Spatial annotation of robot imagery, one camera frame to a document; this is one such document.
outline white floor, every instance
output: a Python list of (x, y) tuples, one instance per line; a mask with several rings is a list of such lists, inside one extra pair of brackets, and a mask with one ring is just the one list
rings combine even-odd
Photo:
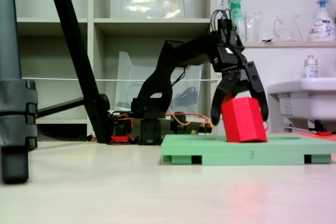
[(171, 166), (159, 146), (49, 142), (26, 185), (0, 185), (1, 224), (335, 224), (336, 164)]

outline green platform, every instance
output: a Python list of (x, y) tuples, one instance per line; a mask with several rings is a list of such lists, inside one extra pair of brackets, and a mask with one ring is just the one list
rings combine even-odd
[(268, 135), (268, 143), (227, 143), (223, 135), (167, 135), (164, 162), (177, 165), (330, 164), (336, 142), (297, 134)]

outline glass beaker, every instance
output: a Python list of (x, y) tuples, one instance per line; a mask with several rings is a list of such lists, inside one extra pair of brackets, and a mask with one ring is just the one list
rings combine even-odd
[(244, 12), (245, 41), (260, 41), (262, 12)]
[(299, 15), (284, 14), (277, 16), (274, 21), (274, 34), (280, 41), (303, 41), (303, 37), (296, 20)]

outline white sink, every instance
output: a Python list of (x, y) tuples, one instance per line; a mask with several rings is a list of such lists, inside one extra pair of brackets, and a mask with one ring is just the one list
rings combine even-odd
[(272, 84), (281, 114), (288, 118), (336, 121), (336, 78), (300, 79)]

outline red hexagonal block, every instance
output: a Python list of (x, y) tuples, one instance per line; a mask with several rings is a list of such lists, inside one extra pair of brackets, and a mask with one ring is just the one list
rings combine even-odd
[(234, 98), (222, 104), (228, 142), (267, 142), (259, 102), (255, 98)]

